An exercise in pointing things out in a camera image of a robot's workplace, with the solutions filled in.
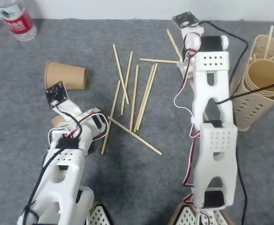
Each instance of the black cable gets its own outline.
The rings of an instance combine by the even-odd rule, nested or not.
[[[201,22],[198,23],[198,25],[203,24],[203,23],[207,23],[207,24],[211,25],[212,27],[216,28],[217,30],[222,31],[223,33],[225,33],[225,34],[227,34],[227,35],[230,35],[230,36],[232,36],[232,37],[234,37],[234,38],[236,38],[236,39],[239,39],[240,41],[243,41],[243,42],[245,43],[245,48],[244,48],[244,50],[242,51],[242,53],[240,54],[240,56],[239,56],[239,58],[238,58],[238,60],[237,60],[237,62],[236,62],[236,64],[235,64],[235,67],[233,68],[233,70],[232,70],[232,72],[231,72],[230,80],[229,80],[229,84],[231,85],[232,78],[234,77],[234,75],[235,75],[235,73],[236,73],[236,70],[237,70],[237,67],[238,67],[239,64],[240,64],[241,58],[243,57],[243,55],[244,55],[245,52],[247,51],[247,49],[248,49],[248,47],[249,47],[249,44],[248,44],[248,42],[247,42],[245,39],[243,39],[243,38],[241,38],[241,37],[238,37],[237,35],[235,35],[235,34],[233,34],[233,33],[230,33],[230,32],[228,32],[227,30],[224,30],[224,29],[222,29],[222,28],[216,26],[216,25],[213,24],[211,21],[201,21]]]
[[[227,101],[230,101],[230,100],[233,100],[235,98],[239,98],[239,97],[242,97],[242,96],[246,96],[246,95],[249,95],[249,94],[252,94],[252,93],[256,93],[256,92],[260,92],[262,90],[266,90],[266,89],[269,89],[269,88],[273,88],[274,87],[274,83],[273,84],[270,84],[268,86],[265,86],[265,87],[262,87],[262,88],[259,88],[259,89],[255,89],[255,90],[251,90],[251,91],[248,91],[248,92],[245,92],[245,93],[242,93],[242,94],[239,94],[239,95],[233,95],[223,101],[220,101],[220,102],[216,102],[216,105],[220,105],[224,102],[227,102]]]
[[[242,179],[242,175],[240,172],[240,164],[239,164],[239,155],[238,155],[238,146],[236,146],[236,160],[237,160],[237,172],[238,172],[238,176],[240,179],[240,183],[241,183],[241,187],[244,193],[244,208],[243,208],[243,213],[242,213],[242,223],[241,225],[244,225],[244,221],[245,221],[245,216],[246,216],[246,210],[247,210],[247,204],[248,204],[248,197],[247,197],[247,193],[246,193],[246,189],[243,183],[243,179]]]
[[[35,214],[34,214],[35,212],[33,212],[33,211],[30,209],[30,206],[33,205],[33,204],[35,203],[35,202],[33,202],[33,198],[34,198],[35,193],[36,193],[36,191],[37,191],[37,189],[38,189],[38,187],[39,187],[39,185],[40,185],[41,179],[42,179],[42,177],[43,177],[43,175],[44,175],[44,173],[45,173],[47,167],[48,167],[48,166],[50,165],[50,163],[56,158],[56,156],[57,156],[58,154],[60,154],[62,151],[64,151],[64,150],[67,148],[67,146],[71,145],[71,144],[74,143],[77,139],[79,139],[79,137],[81,136],[81,133],[82,133],[81,124],[76,120],[76,118],[75,118],[73,115],[71,115],[71,114],[69,114],[69,113],[67,113],[67,112],[61,111],[58,107],[57,107],[57,109],[58,109],[61,113],[63,113],[64,115],[70,117],[70,118],[77,124],[77,126],[78,126],[79,129],[80,129],[80,131],[79,131],[78,135],[77,135],[75,138],[72,139],[71,142],[69,142],[69,143],[66,144],[64,147],[62,147],[60,150],[58,150],[56,153],[54,153],[53,156],[47,161],[47,163],[45,164],[45,166],[42,167],[42,170],[41,170],[41,172],[40,172],[40,175],[39,175],[39,178],[38,178],[38,180],[37,180],[37,183],[36,183],[36,185],[35,185],[35,187],[34,187],[32,193],[31,193],[31,195],[30,195],[29,201],[28,201],[27,205],[26,205],[26,206],[24,207],[24,209],[23,209],[23,210],[24,210],[24,214],[23,214],[23,219],[22,219],[22,225],[26,225],[26,220],[27,220],[27,216],[28,216],[28,213],[29,213],[29,212],[30,212],[30,213],[33,213],[33,215],[35,216]]]

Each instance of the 3d printed robot arm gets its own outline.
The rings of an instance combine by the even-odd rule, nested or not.
[[[237,127],[233,122],[232,102],[217,105],[219,120],[204,121],[209,99],[220,102],[230,97],[229,41],[226,36],[202,36],[204,30],[190,13],[173,20],[184,40],[182,58],[177,63],[183,79],[194,79],[193,116],[191,122],[200,132],[200,154],[194,171],[193,204],[198,211],[221,210],[233,204],[236,178]],[[214,85],[207,76],[214,76]],[[208,188],[213,178],[220,178],[222,187]]]
[[[81,176],[85,155],[92,141],[105,131],[107,122],[96,108],[82,113],[68,99],[62,82],[50,87],[45,93],[50,107],[61,114],[65,122],[59,123],[58,127],[49,132],[50,148],[44,158],[43,168],[49,160],[52,161],[45,169],[32,201],[25,207],[17,225],[89,224],[89,210],[94,194],[90,188],[80,187]],[[81,131],[67,114],[80,122]]]

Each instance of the gray felt surface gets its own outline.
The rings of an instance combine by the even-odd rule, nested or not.
[[[180,32],[171,21],[36,20],[38,36],[21,43],[0,22],[0,225],[15,224],[40,172],[46,153],[50,120],[56,116],[44,95],[47,60],[88,68],[88,86],[69,91],[82,110],[94,106],[110,113],[119,79],[112,43],[117,44],[123,74],[129,53],[134,51],[128,94],[132,99],[133,74],[140,65],[136,99],[138,111],[152,63],[138,58],[176,60],[168,39],[169,28],[178,44]],[[267,34],[264,22],[216,22],[252,45],[258,34]],[[205,26],[207,35],[219,34]],[[230,38],[234,65],[243,44]],[[248,52],[242,61],[248,58]],[[173,97],[182,79],[174,64],[159,64],[138,134],[163,152],[157,155],[144,144],[113,125],[106,154],[99,154],[102,141],[93,144],[86,157],[81,184],[94,190],[118,225],[165,225],[189,189],[182,187],[190,149],[187,111],[174,107]],[[129,126],[130,106],[120,117],[120,92],[115,119]],[[190,86],[179,102],[191,107]],[[211,118],[217,114],[208,109]],[[249,204],[246,224],[274,224],[274,108],[249,131],[240,133],[240,165]],[[227,212],[240,224],[244,196],[237,181],[235,202]]]

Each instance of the wire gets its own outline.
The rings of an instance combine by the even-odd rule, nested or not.
[[[246,216],[246,210],[247,210],[247,204],[248,204],[248,196],[247,196],[247,192],[243,183],[243,179],[242,179],[242,175],[241,175],[241,171],[240,171],[240,164],[239,164],[239,155],[238,155],[238,146],[236,146],[236,160],[237,160],[237,172],[238,172],[238,176],[240,179],[240,183],[241,183],[241,187],[244,193],[244,208],[243,208],[243,213],[242,213],[242,225],[244,225],[244,221],[245,221],[245,216]]]
[[[66,127],[54,127],[54,128],[52,128],[52,129],[50,129],[50,130],[48,131],[48,136],[47,136],[47,138],[48,138],[48,143],[49,143],[49,145],[51,145],[51,143],[52,143],[52,139],[51,139],[51,134],[52,134],[52,132],[53,132],[54,130],[63,130],[63,129],[65,129],[65,130],[67,130],[68,132],[70,132],[70,130],[69,130],[68,128],[66,128]]]
[[[90,119],[91,117],[97,116],[97,115],[103,116],[107,128],[106,128],[106,130],[105,130],[104,135],[97,136],[97,137],[93,138],[92,141],[97,141],[97,140],[99,140],[99,139],[105,137],[105,136],[108,134],[108,131],[109,131],[109,123],[108,123],[107,118],[106,118],[102,113],[91,113],[91,114],[89,114],[88,116],[85,116],[84,118],[82,118],[80,121],[78,121],[79,123],[81,123],[81,122],[83,122],[84,120]],[[77,130],[77,128],[75,128],[73,131],[71,131],[66,137],[70,137],[76,130]]]
[[[190,153],[189,153],[189,162],[188,162],[188,169],[187,169],[187,173],[185,175],[185,178],[183,180],[183,185],[185,187],[194,187],[193,184],[187,184],[187,181],[190,177],[190,174],[191,174],[191,169],[192,169],[192,161],[193,161],[193,153],[194,153],[194,148],[195,148],[195,141],[196,141],[196,138],[195,137],[193,140],[192,140],[192,144],[191,144],[191,149],[190,149]]]
[[[191,61],[191,58],[193,58],[195,55],[196,55],[197,51],[195,49],[192,49],[192,48],[188,48],[187,51],[186,51],[186,56],[189,58],[188,60],[188,65],[187,65],[187,68],[185,70],[185,76],[184,76],[184,79],[183,79],[183,83],[182,83],[182,86],[180,87],[178,93],[175,95],[174,99],[173,99],[173,104],[175,105],[176,108],[179,108],[179,109],[186,109],[191,117],[193,118],[193,113],[190,109],[188,109],[187,107],[185,106],[178,106],[176,104],[176,98],[179,96],[179,94],[183,91],[183,89],[185,88],[185,85],[187,83],[187,80],[188,80],[188,75],[189,75],[189,67],[190,67],[190,61]],[[190,138],[195,138],[197,136],[199,136],[199,133],[197,133],[195,136],[193,136],[193,129],[194,129],[194,123],[192,123],[192,126],[191,126],[191,129],[190,129],[190,133],[189,133],[189,136]]]
[[[104,135],[95,137],[95,138],[92,139],[92,141],[97,141],[97,140],[99,140],[99,139],[105,137],[105,136],[108,134],[108,132],[109,132],[109,123],[108,123],[108,120],[107,120],[107,118],[106,118],[103,114],[101,114],[101,115],[104,117],[104,120],[105,120],[105,123],[106,123],[107,128],[106,128],[106,130],[105,130]]]
[[[210,218],[209,218],[209,216],[207,214],[205,214],[204,212],[202,212],[202,211],[200,211],[200,213],[206,216],[207,221],[208,221],[208,225],[210,225]]]
[[[26,205],[26,206],[24,207],[24,209],[23,209],[24,212],[23,212],[23,218],[22,218],[22,225],[26,225],[26,220],[27,220],[28,213],[31,212],[31,211],[30,211],[30,210],[31,210],[30,207],[31,207],[31,205],[33,205],[33,204],[35,203],[35,202],[33,202],[33,198],[34,198],[34,196],[35,196],[35,194],[36,194],[36,192],[37,192],[37,189],[38,189],[38,187],[39,187],[39,185],[40,185],[41,179],[42,179],[42,177],[43,177],[43,175],[44,175],[46,169],[48,168],[48,166],[50,165],[50,163],[56,158],[56,156],[57,156],[58,154],[60,154],[62,151],[64,151],[64,150],[67,148],[68,145],[71,145],[71,144],[74,143],[76,140],[78,140],[79,137],[81,136],[81,133],[82,133],[81,124],[76,120],[76,118],[75,118],[73,115],[71,115],[71,114],[69,114],[69,113],[67,113],[67,112],[61,111],[61,110],[58,108],[58,106],[56,106],[56,107],[57,107],[57,109],[58,109],[61,113],[65,114],[66,116],[68,116],[68,117],[70,117],[71,119],[73,119],[73,121],[74,121],[74,122],[77,124],[77,126],[79,127],[80,131],[79,131],[78,135],[77,135],[75,138],[72,139],[71,142],[69,142],[69,143],[66,144],[64,147],[62,147],[60,150],[58,150],[56,153],[54,153],[53,156],[47,161],[47,163],[45,164],[45,166],[42,167],[42,170],[41,170],[40,175],[39,175],[39,177],[38,177],[37,183],[36,183],[36,185],[35,185],[35,187],[34,187],[32,193],[31,193],[31,195],[30,195],[29,201],[28,201],[27,205]]]
[[[191,168],[192,168],[192,161],[193,161],[193,153],[194,153],[194,147],[195,147],[195,141],[196,141],[196,138],[195,137],[193,140],[192,140],[192,144],[191,144],[191,149],[190,149],[190,154],[189,154],[189,162],[188,162],[188,169],[187,169],[187,172],[186,172],[186,175],[185,175],[185,178],[183,180],[183,183],[182,185],[184,187],[190,187],[190,188],[193,188],[194,185],[193,184],[188,184],[187,181],[190,177],[190,174],[191,174]],[[193,196],[193,193],[190,193],[189,195],[187,195],[183,201],[185,203],[188,203],[188,204],[191,204],[192,201],[188,201],[191,197]]]
[[[248,44],[248,42],[247,42],[245,39],[243,39],[243,38],[241,38],[241,37],[239,37],[239,36],[237,36],[237,35],[235,35],[235,34],[233,34],[233,33],[230,33],[230,32],[228,32],[227,30],[224,30],[224,29],[222,29],[222,28],[216,26],[216,25],[213,24],[211,21],[201,21],[201,22],[198,23],[198,25],[203,24],[203,23],[207,23],[207,24],[211,25],[212,27],[216,28],[217,30],[222,31],[223,33],[225,33],[225,34],[227,34],[227,35],[230,35],[230,36],[232,36],[232,37],[234,37],[234,38],[236,38],[236,39],[239,39],[240,41],[242,41],[242,42],[245,43],[245,48],[244,48],[244,50],[241,52],[239,58],[237,59],[237,62],[236,62],[235,66],[234,66],[234,68],[233,68],[233,70],[232,70],[232,72],[231,72],[231,75],[230,75],[229,85],[231,86],[232,78],[234,77],[234,75],[235,75],[235,73],[236,73],[237,67],[238,67],[239,64],[240,64],[240,61],[241,61],[242,57],[244,56],[245,52],[247,51],[247,49],[248,49],[248,47],[249,47],[249,44]]]
[[[251,90],[251,91],[248,91],[248,92],[245,92],[245,93],[242,93],[242,94],[239,94],[239,95],[233,95],[223,101],[220,101],[220,102],[216,102],[216,105],[220,105],[224,102],[227,102],[227,101],[230,101],[230,100],[233,100],[235,98],[239,98],[239,97],[242,97],[242,96],[246,96],[246,95],[249,95],[249,94],[252,94],[252,93],[256,93],[256,92],[260,92],[262,90],[266,90],[266,89],[269,89],[269,88],[273,88],[274,87],[274,83],[273,84],[270,84],[268,86],[265,86],[265,87],[262,87],[262,88],[259,88],[259,89],[255,89],[255,90]]]

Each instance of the brown paper cup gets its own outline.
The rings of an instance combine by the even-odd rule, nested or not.
[[[65,122],[64,117],[61,116],[61,115],[56,116],[55,118],[53,118],[53,119],[51,120],[52,127],[53,127],[53,128],[56,128],[60,122]]]
[[[86,76],[85,68],[49,61],[44,73],[45,87],[63,81],[66,90],[83,90],[86,87]]]
[[[256,60],[246,69],[245,80],[250,89],[255,90],[274,83],[274,61]],[[274,96],[274,87],[262,90],[259,94]]]

